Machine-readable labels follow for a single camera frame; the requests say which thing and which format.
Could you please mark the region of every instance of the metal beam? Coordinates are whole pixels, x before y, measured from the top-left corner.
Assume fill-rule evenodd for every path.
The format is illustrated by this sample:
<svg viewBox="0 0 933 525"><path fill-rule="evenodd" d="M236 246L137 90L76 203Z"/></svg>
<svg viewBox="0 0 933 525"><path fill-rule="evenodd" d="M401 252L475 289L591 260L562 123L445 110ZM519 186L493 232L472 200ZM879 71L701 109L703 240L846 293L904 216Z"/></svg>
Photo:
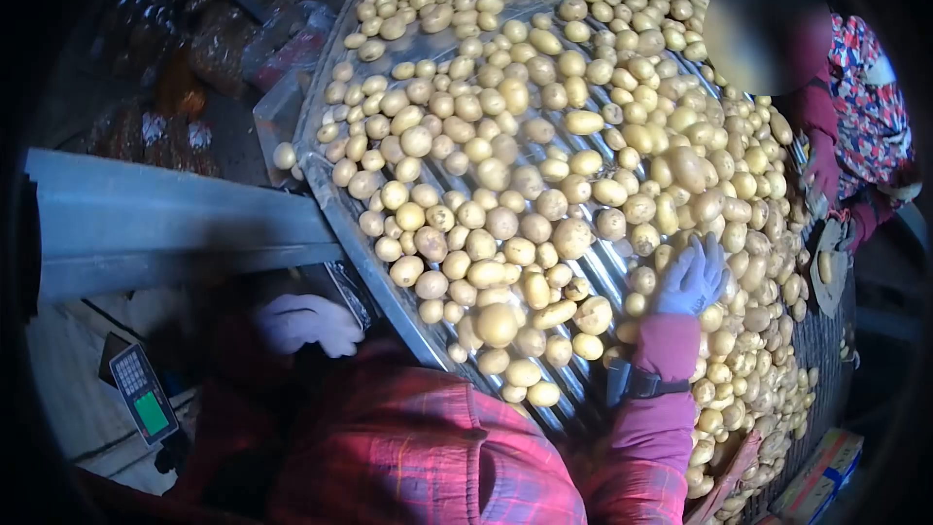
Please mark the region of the metal beam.
<svg viewBox="0 0 933 525"><path fill-rule="evenodd" d="M26 173L44 301L344 259L309 197L41 149Z"/></svg>

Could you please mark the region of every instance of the cardboard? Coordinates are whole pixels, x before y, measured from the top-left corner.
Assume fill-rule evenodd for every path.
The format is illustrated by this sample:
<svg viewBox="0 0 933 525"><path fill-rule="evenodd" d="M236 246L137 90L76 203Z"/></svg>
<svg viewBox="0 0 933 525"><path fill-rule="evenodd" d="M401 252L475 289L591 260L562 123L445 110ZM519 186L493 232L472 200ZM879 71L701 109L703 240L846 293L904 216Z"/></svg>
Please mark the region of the cardboard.
<svg viewBox="0 0 933 525"><path fill-rule="evenodd" d="M865 438L832 428L769 509L788 525L810 525L819 519L849 475L856 469Z"/></svg>

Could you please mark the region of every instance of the scale display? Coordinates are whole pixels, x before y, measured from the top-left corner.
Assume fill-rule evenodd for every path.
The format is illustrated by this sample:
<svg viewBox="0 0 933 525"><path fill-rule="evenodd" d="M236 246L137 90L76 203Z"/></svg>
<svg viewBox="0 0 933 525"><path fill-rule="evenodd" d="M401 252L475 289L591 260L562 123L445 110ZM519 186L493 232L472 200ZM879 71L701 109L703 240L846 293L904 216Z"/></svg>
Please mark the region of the scale display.
<svg viewBox="0 0 933 525"><path fill-rule="evenodd" d="M146 446L178 429L178 419L142 347L130 345L111 359L110 372Z"/></svg>

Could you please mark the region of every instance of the black strap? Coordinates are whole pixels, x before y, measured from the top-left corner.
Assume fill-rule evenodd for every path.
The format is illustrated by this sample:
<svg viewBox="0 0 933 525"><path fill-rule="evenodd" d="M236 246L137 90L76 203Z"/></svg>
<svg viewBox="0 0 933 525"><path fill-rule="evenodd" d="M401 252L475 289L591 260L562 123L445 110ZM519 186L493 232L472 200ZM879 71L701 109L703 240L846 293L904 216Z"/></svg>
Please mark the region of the black strap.
<svg viewBox="0 0 933 525"><path fill-rule="evenodd" d="M691 390L687 379L661 381L656 373L633 366L624 359L613 359L609 364L606 386L606 403L614 407L626 397L651 399L668 393L683 393Z"/></svg>

